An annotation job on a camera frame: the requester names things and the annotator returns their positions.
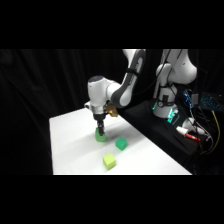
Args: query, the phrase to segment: light green cube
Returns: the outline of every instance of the light green cube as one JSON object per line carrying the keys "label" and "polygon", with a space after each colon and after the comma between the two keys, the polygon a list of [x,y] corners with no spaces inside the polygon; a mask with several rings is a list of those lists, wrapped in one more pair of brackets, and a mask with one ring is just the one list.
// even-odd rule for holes
{"label": "light green cube", "polygon": [[106,166],[107,170],[110,170],[116,166],[116,159],[112,153],[107,154],[103,157],[103,163]]}

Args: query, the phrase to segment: white table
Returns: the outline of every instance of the white table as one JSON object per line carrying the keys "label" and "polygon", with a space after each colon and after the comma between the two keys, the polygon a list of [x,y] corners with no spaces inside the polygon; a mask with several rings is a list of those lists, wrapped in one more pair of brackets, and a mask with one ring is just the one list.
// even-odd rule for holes
{"label": "white table", "polygon": [[[107,116],[107,142],[95,140],[97,123],[92,112],[82,109],[50,119],[54,175],[191,175],[122,117]],[[120,151],[115,141],[128,146]],[[107,171],[103,156],[112,153],[117,165]]]}

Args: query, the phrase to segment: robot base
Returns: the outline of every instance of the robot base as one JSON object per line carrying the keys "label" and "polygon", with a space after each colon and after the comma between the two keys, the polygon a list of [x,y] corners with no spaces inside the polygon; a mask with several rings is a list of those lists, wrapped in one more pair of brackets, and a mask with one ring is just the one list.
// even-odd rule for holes
{"label": "robot base", "polygon": [[158,105],[155,107],[153,114],[160,118],[170,118],[170,112],[173,110],[174,106],[167,106],[167,107],[159,107]]}

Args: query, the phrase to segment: black background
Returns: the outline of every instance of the black background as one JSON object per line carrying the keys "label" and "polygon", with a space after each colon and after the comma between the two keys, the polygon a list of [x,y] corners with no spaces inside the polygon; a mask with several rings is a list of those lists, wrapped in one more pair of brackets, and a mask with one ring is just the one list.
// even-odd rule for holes
{"label": "black background", "polygon": [[[151,84],[161,60],[162,49],[146,52],[135,92]],[[196,65],[196,50],[189,55]],[[49,118],[83,108],[93,76],[121,83],[127,65],[121,49],[0,49],[0,173],[52,174]],[[224,50],[200,49],[199,66],[208,71],[204,90],[224,94]],[[202,74],[198,86],[204,80]],[[127,108],[151,99],[153,91],[133,97]]]}

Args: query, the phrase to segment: green light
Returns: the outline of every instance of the green light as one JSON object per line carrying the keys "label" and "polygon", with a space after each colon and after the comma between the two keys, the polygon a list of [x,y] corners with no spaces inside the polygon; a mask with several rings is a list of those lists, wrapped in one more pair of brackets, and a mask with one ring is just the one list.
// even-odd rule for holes
{"label": "green light", "polygon": [[173,112],[173,109],[171,109],[171,110],[170,110],[170,113],[169,113],[169,115],[168,115],[168,120],[167,120],[167,121],[168,121],[169,123],[171,123],[172,120],[173,120],[173,118],[175,117],[175,115],[176,115],[176,114]]}
{"label": "green light", "polygon": [[157,105],[157,103],[155,103],[155,105],[154,105],[154,107],[152,108],[152,110],[155,110],[155,109],[156,109],[156,105]]}

